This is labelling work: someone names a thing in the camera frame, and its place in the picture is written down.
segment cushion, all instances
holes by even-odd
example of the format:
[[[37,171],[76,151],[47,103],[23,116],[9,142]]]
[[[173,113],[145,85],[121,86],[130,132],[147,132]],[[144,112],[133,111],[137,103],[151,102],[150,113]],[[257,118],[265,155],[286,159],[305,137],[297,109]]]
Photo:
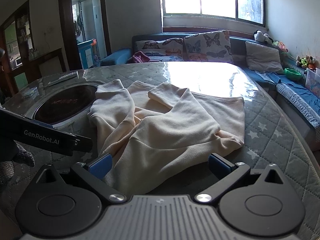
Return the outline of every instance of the cushion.
[[[183,61],[183,39],[180,38],[164,41],[136,41],[134,50],[142,51],[151,60]]]
[[[246,60],[249,69],[259,72],[266,71],[284,74],[277,49],[248,41],[245,42],[245,46],[247,49]]]
[[[190,61],[233,63],[229,31],[198,33],[183,40]]]

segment green bowl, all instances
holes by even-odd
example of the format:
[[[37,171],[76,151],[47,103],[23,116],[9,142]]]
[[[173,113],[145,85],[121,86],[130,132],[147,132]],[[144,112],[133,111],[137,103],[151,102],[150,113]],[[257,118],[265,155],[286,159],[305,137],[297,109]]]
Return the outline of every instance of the green bowl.
[[[284,74],[292,81],[299,81],[302,78],[302,75],[299,72],[290,68],[285,68]]]

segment gray pillow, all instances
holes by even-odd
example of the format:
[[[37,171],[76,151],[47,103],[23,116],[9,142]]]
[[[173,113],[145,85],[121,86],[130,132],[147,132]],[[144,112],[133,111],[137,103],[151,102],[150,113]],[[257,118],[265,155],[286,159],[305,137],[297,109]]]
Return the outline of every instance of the gray pillow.
[[[284,74],[277,49],[248,41],[245,42],[245,46],[247,49],[246,60],[249,69],[259,72],[265,71]]]

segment blue gripper pad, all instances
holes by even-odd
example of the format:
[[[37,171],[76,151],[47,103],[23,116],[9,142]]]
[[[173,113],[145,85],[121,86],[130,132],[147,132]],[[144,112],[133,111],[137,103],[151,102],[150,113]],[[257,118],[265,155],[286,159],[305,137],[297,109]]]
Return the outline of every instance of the blue gripper pad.
[[[222,161],[221,159],[222,157],[217,154],[211,154],[208,159],[209,170],[218,179],[223,179],[235,169],[232,163],[226,162],[226,160]]]
[[[87,167],[92,175],[98,179],[103,179],[112,168],[112,156],[110,154],[102,155],[90,162]]]

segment blue cabinet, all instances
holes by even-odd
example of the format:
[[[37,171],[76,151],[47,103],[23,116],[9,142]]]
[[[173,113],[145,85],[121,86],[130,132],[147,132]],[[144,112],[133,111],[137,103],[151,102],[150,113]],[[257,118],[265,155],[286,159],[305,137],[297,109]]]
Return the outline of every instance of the blue cabinet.
[[[81,65],[83,69],[87,69],[93,66],[93,50],[92,44],[93,40],[84,41],[78,44],[78,50],[81,60]]]

